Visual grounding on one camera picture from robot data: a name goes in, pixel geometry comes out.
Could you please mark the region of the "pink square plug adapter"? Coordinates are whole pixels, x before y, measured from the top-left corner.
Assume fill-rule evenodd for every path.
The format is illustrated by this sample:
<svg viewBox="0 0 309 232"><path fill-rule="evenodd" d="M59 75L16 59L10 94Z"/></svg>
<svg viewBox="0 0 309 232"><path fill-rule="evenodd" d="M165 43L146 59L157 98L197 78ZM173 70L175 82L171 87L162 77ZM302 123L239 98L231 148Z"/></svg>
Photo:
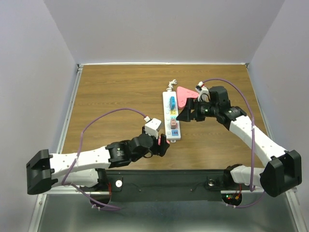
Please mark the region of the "pink square plug adapter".
<svg viewBox="0 0 309 232"><path fill-rule="evenodd" d="M161 144L161 136L158 137L158 145Z"/></svg>

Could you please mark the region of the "pink triangular power strip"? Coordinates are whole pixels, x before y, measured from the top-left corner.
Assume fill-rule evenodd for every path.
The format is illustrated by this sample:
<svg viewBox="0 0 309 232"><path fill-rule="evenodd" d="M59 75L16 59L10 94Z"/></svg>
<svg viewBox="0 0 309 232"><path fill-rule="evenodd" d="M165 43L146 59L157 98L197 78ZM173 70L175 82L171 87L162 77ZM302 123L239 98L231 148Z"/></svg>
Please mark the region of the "pink triangular power strip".
<svg viewBox="0 0 309 232"><path fill-rule="evenodd" d="M185 107L187 98L197 98L198 95L199 94L196 91L192 91L184 87L177 87L176 97L178 109L183 109Z"/></svg>

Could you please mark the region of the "white multicolour power strip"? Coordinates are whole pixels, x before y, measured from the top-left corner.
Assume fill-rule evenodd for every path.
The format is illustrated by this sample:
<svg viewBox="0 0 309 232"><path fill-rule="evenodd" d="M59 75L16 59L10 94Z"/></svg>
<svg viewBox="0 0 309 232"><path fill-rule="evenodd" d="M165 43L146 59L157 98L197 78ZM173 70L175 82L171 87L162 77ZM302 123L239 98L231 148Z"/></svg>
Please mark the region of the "white multicolour power strip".
<svg viewBox="0 0 309 232"><path fill-rule="evenodd" d="M174 110L170 110L169 108L169 99L171 96L175 97L176 105ZM177 106L177 97L175 91L165 91L162 93L163 97L163 110L164 110L164 129L167 139L171 143L175 143L181 139L181 131L180 131L180 122L177 121L177 128L172 130L170 128L170 119L178 116L178 106Z"/></svg>

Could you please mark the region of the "blue square plug adapter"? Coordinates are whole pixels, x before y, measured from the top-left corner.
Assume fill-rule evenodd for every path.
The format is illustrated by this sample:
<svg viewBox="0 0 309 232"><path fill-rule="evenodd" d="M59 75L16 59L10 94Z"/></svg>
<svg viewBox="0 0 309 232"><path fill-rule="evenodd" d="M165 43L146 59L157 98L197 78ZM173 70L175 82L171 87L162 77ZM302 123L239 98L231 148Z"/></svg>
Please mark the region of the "blue square plug adapter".
<svg viewBox="0 0 309 232"><path fill-rule="evenodd" d="M176 105L175 97L171 96L170 99L169 99L169 108L170 108L170 110L174 110L175 105Z"/></svg>

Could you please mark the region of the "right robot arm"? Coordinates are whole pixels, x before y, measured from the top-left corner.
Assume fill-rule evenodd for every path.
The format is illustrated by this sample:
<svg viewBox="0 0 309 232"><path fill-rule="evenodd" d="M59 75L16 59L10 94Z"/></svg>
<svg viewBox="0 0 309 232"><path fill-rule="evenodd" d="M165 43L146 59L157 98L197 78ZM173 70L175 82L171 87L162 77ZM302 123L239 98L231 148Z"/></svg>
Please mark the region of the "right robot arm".
<svg viewBox="0 0 309 232"><path fill-rule="evenodd" d="M216 118L228 131L239 137L257 156L263 168L235 164L225 169L223 185L232 189L238 184L261 187L269 196L278 195L298 186L302 182L301 156L276 144L253 124L253 118L238 106L232 106L227 90L223 86L211 87L206 101L201 97L188 98L177 116L178 121L197 122L207 117Z"/></svg>

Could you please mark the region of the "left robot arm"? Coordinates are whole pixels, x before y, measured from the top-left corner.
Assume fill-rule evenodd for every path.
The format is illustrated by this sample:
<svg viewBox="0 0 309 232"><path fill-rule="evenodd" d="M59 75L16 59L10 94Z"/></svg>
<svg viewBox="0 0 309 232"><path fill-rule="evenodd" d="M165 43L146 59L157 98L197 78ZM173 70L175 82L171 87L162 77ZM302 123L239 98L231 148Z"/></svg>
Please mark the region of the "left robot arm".
<svg viewBox="0 0 309 232"><path fill-rule="evenodd" d="M43 149L26 164L27 193L37 195L70 184L103 190L108 179L100 171L128 166L148 153L163 157L169 146L164 134L154 137L142 133L81 153L51 154Z"/></svg>

